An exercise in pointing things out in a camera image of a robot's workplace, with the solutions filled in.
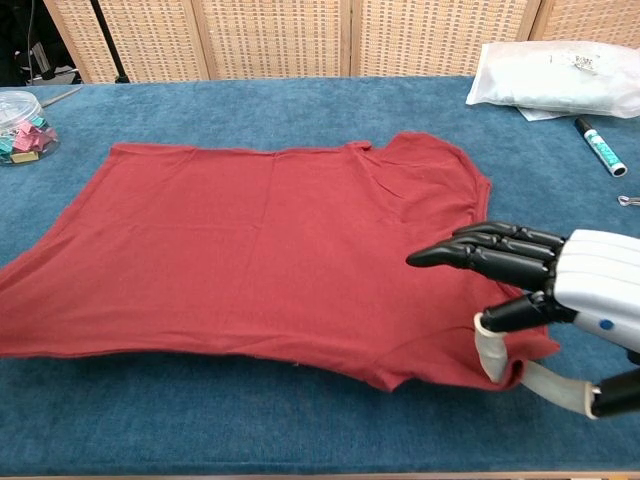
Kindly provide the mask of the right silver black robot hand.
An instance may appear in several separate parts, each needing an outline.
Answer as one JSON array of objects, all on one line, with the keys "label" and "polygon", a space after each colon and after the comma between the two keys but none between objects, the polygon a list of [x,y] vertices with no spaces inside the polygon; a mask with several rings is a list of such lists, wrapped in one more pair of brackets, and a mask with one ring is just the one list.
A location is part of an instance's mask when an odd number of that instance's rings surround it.
[{"label": "right silver black robot hand", "polygon": [[625,350],[639,363],[639,241],[589,229],[570,236],[489,221],[407,256],[412,267],[468,269],[523,289],[522,296],[474,316],[480,364],[494,383],[507,376],[505,337],[570,323]]}]

